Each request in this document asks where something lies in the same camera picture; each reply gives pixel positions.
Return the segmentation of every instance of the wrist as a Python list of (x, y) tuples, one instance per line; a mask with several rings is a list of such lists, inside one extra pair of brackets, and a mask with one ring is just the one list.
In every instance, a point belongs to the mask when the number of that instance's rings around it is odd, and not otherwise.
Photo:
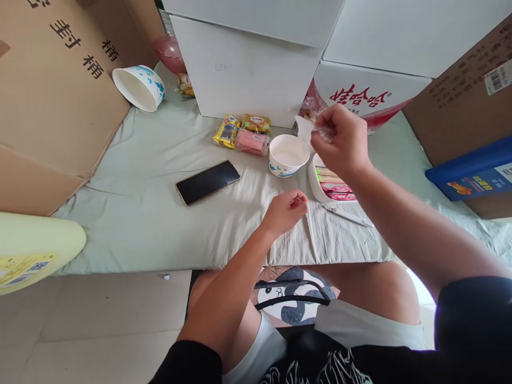
[(362, 167), (353, 168), (349, 172), (345, 172), (343, 180), (354, 189), (356, 186), (367, 181), (371, 181), (375, 172), (378, 172), (373, 164), (368, 164)]
[(254, 234), (260, 238), (261, 241), (266, 242), (270, 245), (277, 240), (279, 235), (272, 231), (267, 226), (260, 224), (260, 226), (254, 231)]

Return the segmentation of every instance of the black sleeve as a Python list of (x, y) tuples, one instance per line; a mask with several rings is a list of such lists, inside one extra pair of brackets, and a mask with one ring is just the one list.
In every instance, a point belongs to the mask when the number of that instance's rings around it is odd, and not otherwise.
[(436, 349), (447, 353), (512, 350), (512, 279), (472, 277), (441, 290)]
[(213, 349), (182, 340), (173, 344), (150, 384), (222, 383), (222, 360)]

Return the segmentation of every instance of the white paper cup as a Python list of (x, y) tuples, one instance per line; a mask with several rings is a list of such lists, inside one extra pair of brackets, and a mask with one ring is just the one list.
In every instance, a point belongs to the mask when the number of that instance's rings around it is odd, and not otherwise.
[(116, 68), (112, 79), (120, 93), (137, 108), (154, 112), (165, 97), (165, 86), (155, 71), (146, 66)]
[(268, 167), (277, 177), (290, 177), (308, 160), (308, 147), (296, 136), (280, 135), (270, 142)]

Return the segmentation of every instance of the tile floor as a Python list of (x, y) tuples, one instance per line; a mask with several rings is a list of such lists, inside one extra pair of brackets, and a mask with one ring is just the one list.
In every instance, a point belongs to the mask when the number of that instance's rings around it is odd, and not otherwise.
[[(0, 381), (148, 382), (185, 316), (190, 271), (169, 274), (168, 281), (162, 273), (50, 277), (1, 296)], [(433, 348), (435, 305), (422, 294)]]

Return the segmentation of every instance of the white shorts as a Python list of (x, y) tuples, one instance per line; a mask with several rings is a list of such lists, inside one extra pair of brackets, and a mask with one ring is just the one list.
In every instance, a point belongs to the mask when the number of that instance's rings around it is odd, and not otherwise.
[[(408, 325), (378, 316), (341, 300), (318, 306), (315, 329), (346, 348), (376, 345), (425, 349), (423, 325)], [(258, 384), (268, 369), (286, 354), (286, 340), (262, 313), (249, 352), (222, 377), (223, 384)]]

